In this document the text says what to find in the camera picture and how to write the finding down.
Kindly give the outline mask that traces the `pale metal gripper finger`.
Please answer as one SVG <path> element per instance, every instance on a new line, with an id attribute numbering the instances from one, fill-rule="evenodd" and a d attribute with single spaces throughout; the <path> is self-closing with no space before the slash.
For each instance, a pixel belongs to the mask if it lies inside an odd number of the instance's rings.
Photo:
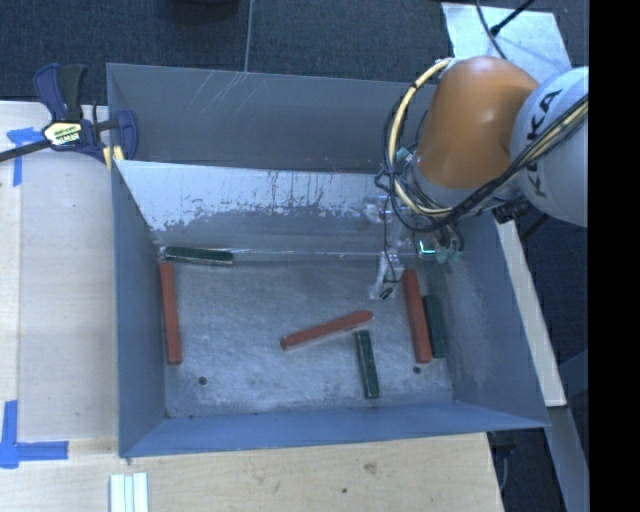
<path id="1" fill-rule="evenodd" d="M 383 225 L 391 221 L 387 197 L 369 197 L 364 201 L 363 216 L 370 224 Z"/>
<path id="2" fill-rule="evenodd" d="M 396 252 L 382 252 L 377 264 L 377 274 L 370 286 L 372 300 L 386 300 L 396 294 L 404 266 Z"/>

